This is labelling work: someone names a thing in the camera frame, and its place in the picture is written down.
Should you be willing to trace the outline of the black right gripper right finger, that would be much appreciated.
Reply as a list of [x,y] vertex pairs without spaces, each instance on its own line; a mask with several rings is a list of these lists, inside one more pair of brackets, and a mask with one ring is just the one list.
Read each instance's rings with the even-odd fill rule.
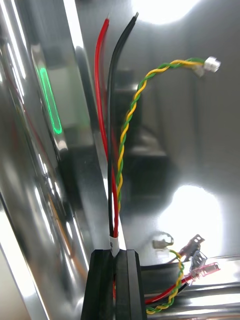
[[146,320],[146,305],[139,255],[135,250],[120,250],[116,257],[117,320]]

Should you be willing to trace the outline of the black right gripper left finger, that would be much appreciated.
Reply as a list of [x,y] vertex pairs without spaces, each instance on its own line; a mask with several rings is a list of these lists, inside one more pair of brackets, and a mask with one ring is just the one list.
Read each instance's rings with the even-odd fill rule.
[[114,318],[114,258],[111,251],[96,249],[89,263],[81,312],[82,320]]

